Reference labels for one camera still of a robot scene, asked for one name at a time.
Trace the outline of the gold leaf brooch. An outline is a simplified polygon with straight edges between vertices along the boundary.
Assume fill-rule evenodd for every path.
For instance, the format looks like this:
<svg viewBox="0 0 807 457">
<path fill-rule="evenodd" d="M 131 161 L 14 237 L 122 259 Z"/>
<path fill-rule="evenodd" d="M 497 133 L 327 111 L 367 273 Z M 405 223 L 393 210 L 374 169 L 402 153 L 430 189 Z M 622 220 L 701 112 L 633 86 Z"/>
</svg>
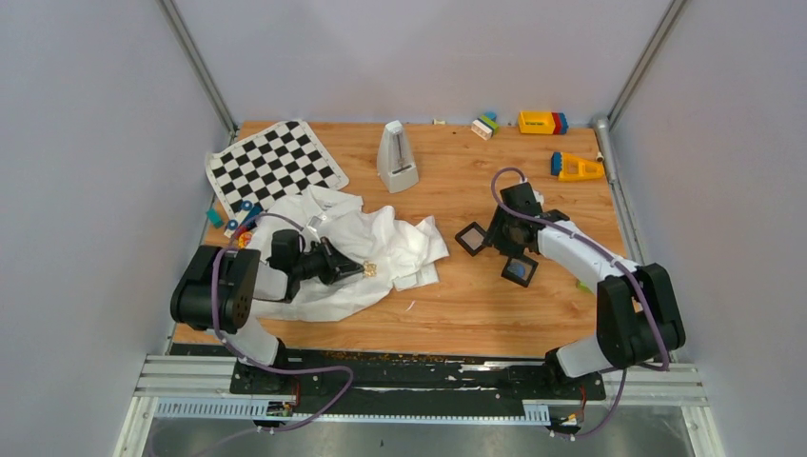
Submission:
<svg viewBox="0 0 807 457">
<path fill-rule="evenodd" d="M 375 277 L 376 275 L 377 275 L 377 265 L 372 262 L 365 261 L 363 264 L 364 278 L 371 278 Z"/>
</svg>

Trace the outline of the black square frame box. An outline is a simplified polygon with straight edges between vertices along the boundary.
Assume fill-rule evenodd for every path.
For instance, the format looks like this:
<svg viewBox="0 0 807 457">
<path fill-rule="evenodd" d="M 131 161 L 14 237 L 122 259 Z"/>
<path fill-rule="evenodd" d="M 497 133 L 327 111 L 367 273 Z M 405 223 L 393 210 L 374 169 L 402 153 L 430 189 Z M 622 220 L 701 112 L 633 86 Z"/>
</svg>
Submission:
<svg viewBox="0 0 807 457">
<path fill-rule="evenodd" d="M 528 288 L 539 263 L 528 256 L 508 257 L 501 277 L 523 288 Z"/>
</svg>

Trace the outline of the black square frame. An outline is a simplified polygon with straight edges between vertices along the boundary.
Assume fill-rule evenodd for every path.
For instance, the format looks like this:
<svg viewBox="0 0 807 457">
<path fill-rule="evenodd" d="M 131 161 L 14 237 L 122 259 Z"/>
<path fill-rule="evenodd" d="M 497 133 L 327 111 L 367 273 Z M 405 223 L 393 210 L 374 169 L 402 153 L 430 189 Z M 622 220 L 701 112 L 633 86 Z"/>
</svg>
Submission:
<svg viewBox="0 0 807 457">
<path fill-rule="evenodd" d="M 455 241 L 470 255 L 476 256 L 482 252 L 485 243 L 486 231 L 477 222 L 471 222 L 455 235 Z"/>
</svg>

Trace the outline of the white button-up shirt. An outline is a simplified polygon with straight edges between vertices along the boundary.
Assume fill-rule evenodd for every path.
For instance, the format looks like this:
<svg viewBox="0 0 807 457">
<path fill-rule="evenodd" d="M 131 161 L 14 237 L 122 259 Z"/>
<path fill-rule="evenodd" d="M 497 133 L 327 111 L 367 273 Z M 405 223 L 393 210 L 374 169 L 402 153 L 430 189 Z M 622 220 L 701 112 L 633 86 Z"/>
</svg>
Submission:
<svg viewBox="0 0 807 457">
<path fill-rule="evenodd" d="M 285 275 L 263 263 L 253 293 L 252 315 L 287 321 L 340 321 L 378 303 L 393 289 L 437 283 L 436 263 L 449 252 L 434 217 L 412 225 L 398 219 L 391 206 L 366 213 L 363 205 L 358 195 L 320 187 L 309 187 L 298 195 L 277 200 L 259 221 L 248 244 L 262 253 L 263 261 L 270 256 L 275 231 L 300 226 L 307 242 L 318 240 L 305 226 L 312 216 L 325 214 L 328 221 L 322 237 L 357 263 L 376 264 L 377 275 L 359 275 L 332 286 L 306 280 L 296 297 L 282 305 Z"/>
</svg>

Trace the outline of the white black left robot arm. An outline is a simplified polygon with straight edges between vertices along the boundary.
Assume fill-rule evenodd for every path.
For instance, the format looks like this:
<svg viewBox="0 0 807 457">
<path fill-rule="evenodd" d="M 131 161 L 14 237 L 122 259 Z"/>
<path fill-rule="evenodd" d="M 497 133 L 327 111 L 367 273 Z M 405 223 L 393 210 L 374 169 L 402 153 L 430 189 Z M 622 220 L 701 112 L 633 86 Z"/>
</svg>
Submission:
<svg viewBox="0 0 807 457">
<path fill-rule="evenodd" d="M 295 229 L 273 233 L 268 263 L 285 275 L 282 305 L 296 297 L 303 281 L 332 286 L 365 272 L 363 265 L 339 252 L 327 238 L 306 245 Z M 279 393 L 291 381 L 285 345 L 250 314 L 260 265 L 257 249 L 198 247 L 172 294 L 169 312 L 178 324 L 211 330 L 243 364 L 256 367 L 258 385 Z"/>
</svg>

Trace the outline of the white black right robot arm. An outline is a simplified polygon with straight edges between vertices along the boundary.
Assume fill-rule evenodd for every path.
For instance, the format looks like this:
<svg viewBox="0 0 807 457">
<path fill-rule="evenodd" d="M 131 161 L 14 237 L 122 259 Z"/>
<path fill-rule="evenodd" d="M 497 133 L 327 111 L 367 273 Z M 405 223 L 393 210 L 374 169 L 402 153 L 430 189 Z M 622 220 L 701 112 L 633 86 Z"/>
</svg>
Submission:
<svg viewBox="0 0 807 457">
<path fill-rule="evenodd" d="M 545 211 L 523 181 L 494 194 L 500 222 L 494 233 L 571 272 L 596 295 L 593 335 L 552 349 L 543 372 L 549 393 L 567 397 L 594 372 L 641 366 L 670 367 L 670 353 L 683 346 L 685 330 L 668 271 L 640 265 L 594 241 L 557 210 Z"/>
</svg>

